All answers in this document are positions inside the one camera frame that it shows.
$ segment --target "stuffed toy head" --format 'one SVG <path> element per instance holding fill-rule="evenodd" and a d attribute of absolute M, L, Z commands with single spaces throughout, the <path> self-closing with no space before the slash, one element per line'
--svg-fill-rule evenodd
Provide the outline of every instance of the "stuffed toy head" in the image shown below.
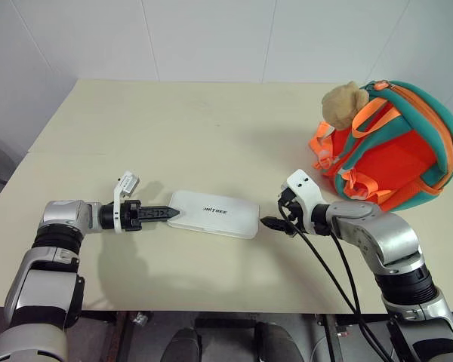
<path fill-rule="evenodd" d="M 351 127 L 357 112 L 368 104 L 369 95 L 365 89 L 359 89 L 353 81 L 340 85 L 322 98 L 324 120 L 336 130 Z"/>

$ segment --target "beige table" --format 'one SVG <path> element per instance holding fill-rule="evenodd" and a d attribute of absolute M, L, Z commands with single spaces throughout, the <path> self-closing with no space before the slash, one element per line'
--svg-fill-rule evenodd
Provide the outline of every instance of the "beige table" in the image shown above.
<path fill-rule="evenodd" d="M 297 168 L 336 199 L 306 141 L 333 84 L 166 84 L 79 81 L 0 195 L 0 305 L 47 201 L 107 203 L 124 170 L 134 198 L 167 204 L 189 189 L 246 198 L 277 215 L 279 187 Z M 400 213 L 453 309 L 453 181 L 435 201 Z M 348 288 L 329 238 L 312 236 Z M 384 312 L 359 251 L 344 244 L 364 312 Z M 84 308 L 341 313 L 348 308 L 300 238 L 260 226 L 253 240 L 145 225 L 89 235 L 81 248 Z"/>

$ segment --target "backpack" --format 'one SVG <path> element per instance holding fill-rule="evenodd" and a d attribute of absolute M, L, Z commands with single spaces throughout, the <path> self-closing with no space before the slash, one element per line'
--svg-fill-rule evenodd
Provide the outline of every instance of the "backpack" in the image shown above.
<path fill-rule="evenodd" d="M 412 84 L 372 81 L 352 128 L 321 122 L 309 141 L 336 192 L 403 210 L 434 199 L 453 177 L 453 115 Z"/>

